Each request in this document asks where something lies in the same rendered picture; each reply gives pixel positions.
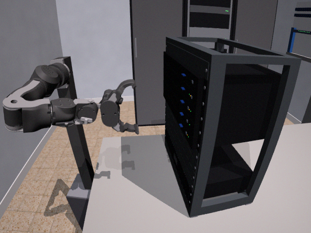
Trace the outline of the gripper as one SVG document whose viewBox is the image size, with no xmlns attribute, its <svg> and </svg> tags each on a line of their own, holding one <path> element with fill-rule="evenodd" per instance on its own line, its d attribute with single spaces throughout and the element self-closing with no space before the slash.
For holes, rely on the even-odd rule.
<svg viewBox="0 0 311 233">
<path fill-rule="evenodd" d="M 116 90 L 105 90 L 102 100 L 99 102 L 98 107 L 101 111 L 102 122 L 105 126 L 112 127 L 117 132 L 135 132 L 139 134 L 138 124 L 129 124 L 120 120 L 120 106 L 123 98 L 121 97 L 124 89 L 128 86 L 136 87 L 134 79 L 125 80 Z M 102 103 L 101 103 L 102 102 Z"/>
</svg>

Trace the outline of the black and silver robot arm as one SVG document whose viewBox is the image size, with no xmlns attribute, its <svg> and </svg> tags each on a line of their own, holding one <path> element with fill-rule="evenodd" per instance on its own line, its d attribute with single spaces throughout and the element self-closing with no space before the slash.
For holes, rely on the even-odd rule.
<svg viewBox="0 0 311 233">
<path fill-rule="evenodd" d="M 37 66 L 29 81 L 3 100 L 6 129 L 31 133 L 50 128 L 51 124 L 70 127 L 94 122 L 99 107 L 92 99 L 44 99 L 50 97 L 55 89 L 68 88 L 69 72 L 64 59 L 51 60 L 50 65 Z"/>
</svg>

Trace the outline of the black server rack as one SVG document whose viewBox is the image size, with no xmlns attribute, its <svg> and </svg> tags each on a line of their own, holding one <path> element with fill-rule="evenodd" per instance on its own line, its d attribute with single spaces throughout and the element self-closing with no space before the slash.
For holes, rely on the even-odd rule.
<svg viewBox="0 0 311 233">
<path fill-rule="evenodd" d="M 215 48 L 192 42 L 215 42 Z M 224 45 L 255 54 L 227 53 Z M 253 202 L 280 137 L 301 60 L 225 38 L 166 37 L 165 147 L 190 218 Z M 259 64 L 284 66 L 280 74 Z M 232 144 L 261 139 L 252 171 Z"/>
</svg>

